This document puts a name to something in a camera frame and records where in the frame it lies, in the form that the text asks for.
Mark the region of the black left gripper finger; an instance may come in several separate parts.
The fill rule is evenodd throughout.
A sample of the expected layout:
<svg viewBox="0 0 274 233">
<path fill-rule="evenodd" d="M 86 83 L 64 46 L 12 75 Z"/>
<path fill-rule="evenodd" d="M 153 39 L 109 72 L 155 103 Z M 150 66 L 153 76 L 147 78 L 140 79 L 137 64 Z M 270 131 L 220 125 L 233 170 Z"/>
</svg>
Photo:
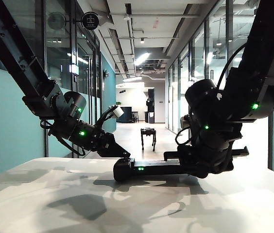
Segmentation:
<svg viewBox="0 0 274 233">
<path fill-rule="evenodd" d="M 114 135 L 109 141 L 107 152 L 97 152 L 101 157 L 130 157 L 130 153 L 116 143 Z"/>
</svg>

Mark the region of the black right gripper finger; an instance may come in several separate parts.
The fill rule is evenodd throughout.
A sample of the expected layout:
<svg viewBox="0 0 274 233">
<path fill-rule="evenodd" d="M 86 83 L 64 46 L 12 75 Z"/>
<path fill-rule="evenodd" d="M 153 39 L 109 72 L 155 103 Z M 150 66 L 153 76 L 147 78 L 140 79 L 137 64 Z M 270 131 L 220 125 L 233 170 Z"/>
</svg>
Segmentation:
<svg viewBox="0 0 274 233">
<path fill-rule="evenodd" d="M 212 170 L 212 174 L 220 174 L 225 171 L 232 171 L 234 169 L 233 159 L 226 159 Z"/>
<path fill-rule="evenodd" d="M 179 161 L 182 169 L 190 175 L 198 175 L 199 172 L 199 162 L 190 160 Z"/>
</svg>

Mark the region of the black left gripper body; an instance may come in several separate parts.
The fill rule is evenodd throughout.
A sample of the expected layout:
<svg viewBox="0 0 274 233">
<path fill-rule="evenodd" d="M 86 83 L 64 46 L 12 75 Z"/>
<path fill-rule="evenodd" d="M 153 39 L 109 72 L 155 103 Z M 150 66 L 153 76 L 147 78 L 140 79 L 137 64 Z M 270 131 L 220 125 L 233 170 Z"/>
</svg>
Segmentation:
<svg viewBox="0 0 274 233">
<path fill-rule="evenodd" d="M 106 133 L 100 126 L 95 125 L 92 135 L 91 151 L 107 152 L 109 141 L 112 138 L 111 133 Z"/>
</svg>

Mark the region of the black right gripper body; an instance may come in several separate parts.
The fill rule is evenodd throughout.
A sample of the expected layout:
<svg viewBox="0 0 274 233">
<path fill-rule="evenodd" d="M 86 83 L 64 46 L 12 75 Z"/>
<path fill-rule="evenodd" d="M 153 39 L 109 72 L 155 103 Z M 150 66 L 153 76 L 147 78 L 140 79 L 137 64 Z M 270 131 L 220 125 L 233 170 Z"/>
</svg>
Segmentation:
<svg viewBox="0 0 274 233">
<path fill-rule="evenodd" d="M 177 147 L 177 151 L 164 152 L 164 160 L 168 159 L 196 159 L 203 162 L 224 162 L 225 160 L 231 161 L 233 157 L 247 156 L 249 151 L 245 146 L 243 149 L 237 150 L 213 150 L 208 147 L 197 148 L 189 145 L 180 145 Z"/>
</svg>

